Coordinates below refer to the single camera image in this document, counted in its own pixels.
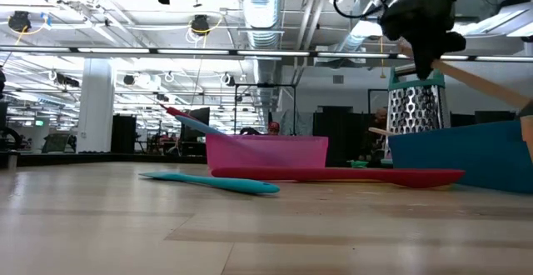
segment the red cap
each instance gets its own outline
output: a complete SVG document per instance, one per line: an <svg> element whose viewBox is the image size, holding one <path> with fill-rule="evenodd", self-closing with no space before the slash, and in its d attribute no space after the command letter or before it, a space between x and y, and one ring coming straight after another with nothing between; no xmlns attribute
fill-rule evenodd
<svg viewBox="0 0 533 275"><path fill-rule="evenodd" d="M280 123L278 122L270 122L268 124L268 129L274 129L274 130L280 130Z"/></svg>

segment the white pillar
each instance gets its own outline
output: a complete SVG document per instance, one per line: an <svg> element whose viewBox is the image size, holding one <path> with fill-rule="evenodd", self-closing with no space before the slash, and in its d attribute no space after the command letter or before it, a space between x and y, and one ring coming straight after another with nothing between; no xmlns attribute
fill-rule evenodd
<svg viewBox="0 0 533 275"><path fill-rule="evenodd" d="M46 142L44 138L50 133L50 118L49 117L36 117L35 126L33 126L32 138L32 151L34 153L40 153L44 143Z"/></svg>
<svg viewBox="0 0 533 275"><path fill-rule="evenodd" d="M116 77L111 60L85 59L77 125L77 152L111 150Z"/></svg>
<svg viewBox="0 0 533 275"><path fill-rule="evenodd" d="M533 42L524 42L524 52L526 56L533 56Z"/></svg>

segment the red spatula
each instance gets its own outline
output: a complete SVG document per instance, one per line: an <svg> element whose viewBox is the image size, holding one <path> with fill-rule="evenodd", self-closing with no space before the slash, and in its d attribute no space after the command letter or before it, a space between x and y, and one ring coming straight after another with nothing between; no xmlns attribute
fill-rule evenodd
<svg viewBox="0 0 533 275"><path fill-rule="evenodd" d="M437 169L354 169L343 167L228 167L212 170L212 176L253 180L379 180L409 188L435 188L457 182L465 171Z"/></svg>

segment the ceiling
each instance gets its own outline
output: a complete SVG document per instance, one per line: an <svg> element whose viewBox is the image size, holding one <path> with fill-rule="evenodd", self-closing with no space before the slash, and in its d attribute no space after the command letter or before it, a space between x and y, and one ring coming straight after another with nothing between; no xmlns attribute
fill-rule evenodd
<svg viewBox="0 0 533 275"><path fill-rule="evenodd" d="M249 27L243 12L243 0L170 1L172 5L161 5L157 0L0 0L0 34L2 34L0 44L90 48L246 49L250 47L247 34ZM355 1L342 0L339 7L342 11L350 12L354 8ZM501 0L469 1L479 7L471 7L468 12L465 9L462 11L471 14L472 17L478 17L477 21L480 22L497 13L494 3ZM281 0L280 22L271 28L280 34L278 48L295 49L299 42L306 5L309 2L313 13L305 33L306 36L311 35L310 49L331 48L352 31L354 22L338 15L330 0L324 0L322 8L320 8L321 0ZM530 5L524 10L525 12L516 19L521 22L520 24L533 22L533 7ZM34 34L20 36L7 25L14 11L30 12L32 22L30 33ZM315 14L318 18L316 26L312 27ZM204 38L195 37L191 33L189 24L195 15L207 15L210 27L214 28ZM261 19L264 16L257 15L256 18ZM506 36L519 26L512 27L510 24L507 23L507 28L498 26L493 29L494 32L482 32L474 24L466 29L464 23L457 23L457 29L464 29L469 34L466 53L512 55L523 49L523 42L519 37ZM369 37L359 51L390 53L394 52L394 48L395 43L386 38ZM55 117L54 126L62 129L76 126L80 92L73 88L68 88L71 92L58 92L65 87L57 85L51 79L54 79L56 73L60 73L82 84L83 57L1 52L0 59L2 61L8 59L3 69L8 81L6 89L39 91L11 93L12 96L8 98L13 102L10 114L20 118L31 118L36 115L50 116L53 112L69 118L68 122L62 122L60 117ZM280 71L281 79L278 83L290 83L295 70L294 61L283 59L281 63L284 67ZM305 68L300 88L347 89L361 85L379 86L383 81L379 77L380 67L394 66L398 63L404 62L366 60L359 62L356 67L332 70L328 67L313 67L312 60L300 66L301 61L299 61L299 67ZM116 113L136 114L139 126L143 128L158 128L159 120L163 121L164 128L168 130L175 131L179 128L177 122L164 117L162 110L157 108L159 101L155 96L149 93L142 94L142 91L157 89L169 97L169 104L180 108L211 106L212 125L231 132L235 91L233 87L223 83L226 74L234 77L237 83L257 83L258 80L257 62L248 58L236 60L201 56L115 57L112 58L112 64L117 70ZM350 77L353 73L361 75ZM334 74L346 74L345 84L342 87L333 86L330 79L324 79L331 78L327 75ZM142 78L140 80L142 84L133 86L124 84L126 75ZM250 126L263 129L265 109L262 108L265 108L265 103L260 98L264 98L264 95L260 94L256 87L251 87L243 95L239 104L238 127ZM275 106L276 93L272 92L271 96L270 103Z"/></svg>

